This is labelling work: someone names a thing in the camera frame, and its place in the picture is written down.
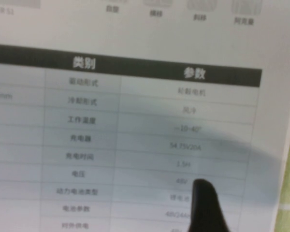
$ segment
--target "table row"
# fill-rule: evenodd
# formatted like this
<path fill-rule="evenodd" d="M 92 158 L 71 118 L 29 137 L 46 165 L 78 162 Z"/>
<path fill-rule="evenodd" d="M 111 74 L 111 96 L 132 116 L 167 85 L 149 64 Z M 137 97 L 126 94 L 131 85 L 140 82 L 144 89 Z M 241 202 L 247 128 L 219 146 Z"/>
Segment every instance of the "table row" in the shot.
<path fill-rule="evenodd" d="M 146 130 L 146 125 L 139 128 Z M 0 143 L 15 145 L 35 146 L 67 146 L 79 148 L 100 148 L 100 149 L 124 149 L 133 151 L 152 151 L 158 153 L 182 153 L 183 151 L 201 152 L 208 147 L 208 142 L 235 142 L 238 147 L 247 148 L 251 140 L 251 128 L 243 128 L 242 131 L 213 131 L 206 138 L 206 134 L 200 133 L 200 138 L 190 138 L 180 135 L 181 132 L 173 134 L 152 134 L 147 129 L 146 133 L 138 132 L 134 128 L 130 131 L 107 132 L 102 130 L 76 130 L 60 128 L 26 127 L 14 125 L 0 125 Z"/>
<path fill-rule="evenodd" d="M 80 213 L 82 216 L 77 216 L 79 212 L 76 211 L 65 212 L 65 217 L 63 217 L 61 213 L 59 213 L 62 211 L 61 205 L 58 207 L 57 204 L 57 202 L 44 201 L 0 200 L 0 231 L 10 231 L 5 227 L 15 226 L 15 228 L 18 229 L 22 228 L 22 231 L 30 228 L 31 232 L 33 232 L 39 227 L 40 219 L 42 231 L 45 232 L 65 231 L 71 226 L 70 223 L 81 223 L 82 229 L 88 229 L 86 231 L 104 232 L 109 231 L 107 229 L 109 229 L 110 226 L 114 227 L 114 231 L 117 231 L 115 228 L 117 228 L 120 223 L 122 223 L 121 225 L 123 225 L 124 228 L 132 229 L 130 226 L 133 226 L 138 220 L 140 220 L 140 224 L 147 222 L 146 227 L 152 226 L 152 220 L 160 222 L 160 226 L 164 225 L 164 227 L 171 227 L 173 229 L 187 228 L 190 222 L 190 208 L 128 203 L 92 203 L 88 206 L 89 212 Z M 77 206 L 83 207 L 84 203 L 78 203 Z M 224 216 L 227 224 L 231 228 L 238 227 L 239 213 L 224 212 Z M 2 220 L 2 218 L 8 218 L 8 225 L 6 225 L 7 223 Z M 76 229 L 76 225 L 73 225 L 70 229 Z"/>
<path fill-rule="evenodd" d="M 238 123 L 252 123 L 255 106 L 221 104 L 211 102 L 188 101 L 143 97 L 127 94 L 86 93 L 70 90 L 36 89 L 0 86 L 0 106 L 3 114 L 11 111 L 22 117 L 35 116 L 36 124 L 41 122 L 44 107 L 59 107 L 70 109 L 75 113 L 78 109 L 83 116 L 86 112 L 80 110 L 95 110 L 104 112 L 123 112 L 133 114 L 150 114 L 218 120 Z"/>
<path fill-rule="evenodd" d="M 0 125 L 177 135 L 245 142 L 250 142 L 253 129 L 252 124 L 172 116 L 118 114 L 56 108 L 46 108 L 44 112 L 43 108 L 7 105 L 0 105 Z"/>
<path fill-rule="evenodd" d="M 186 82 L 185 78 L 183 81 L 171 81 L 0 64 L 0 85 L 3 84 L 88 91 L 90 94 L 124 93 L 248 105 L 257 104 L 259 91 L 257 87 Z"/>
<path fill-rule="evenodd" d="M 114 168 L 121 170 L 162 171 L 175 174 L 199 174 L 208 176 L 245 179 L 246 162 L 222 159 L 204 159 L 175 155 L 155 155 L 117 151 L 116 157 L 105 152 L 105 156 L 85 154 L 88 163 L 94 165 L 58 165 L 47 164 L 47 160 L 56 161 L 52 156 L 45 156 L 42 164 L 21 164 L 0 162 L 0 180 L 70 182 L 70 183 L 103 183 L 111 184 Z"/>
<path fill-rule="evenodd" d="M 54 185 L 0 181 L 0 200 L 42 200 L 45 216 L 71 216 L 72 213 L 75 213 L 72 216 L 107 217 L 111 202 L 189 209 L 191 191 L 129 186 Z M 225 212 L 239 213 L 241 211 L 242 197 L 240 196 L 220 194 L 219 201 Z M 100 214 L 101 208 L 106 209 L 103 214 Z"/>
<path fill-rule="evenodd" d="M 91 182 L 87 183 L 80 180 L 81 177 L 75 177 L 75 175 L 82 175 L 80 172 L 63 172 L 62 169 L 58 169 L 56 172 L 56 169 L 51 169 L 53 167 L 45 167 L 43 172 L 41 167 L 36 166 L 0 165 L 0 168 L 5 168 L 5 170 L 0 170 L 0 183 L 2 182 L 3 186 L 5 186 L 5 183 L 15 182 L 13 185 L 15 186 L 14 191 L 7 192 L 7 194 L 12 196 L 20 194 L 21 196 L 23 192 L 21 188 L 18 189 L 18 186 L 26 184 L 36 186 L 42 184 L 42 186 L 45 186 L 45 193 L 43 195 L 45 197 L 48 196 L 47 198 L 49 199 L 83 200 L 84 196 L 86 196 L 84 189 L 97 189 L 92 194 L 86 196 L 87 199 L 110 200 L 113 192 L 112 185 L 191 191 L 193 181 L 197 178 L 205 178 L 212 182 L 219 194 L 242 196 L 245 185 L 245 180 L 235 178 L 122 168 L 116 168 L 115 171 L 114 169 L 93 168 L 90 174 L 95 176 L 91 176 L 89 178 Z"/>

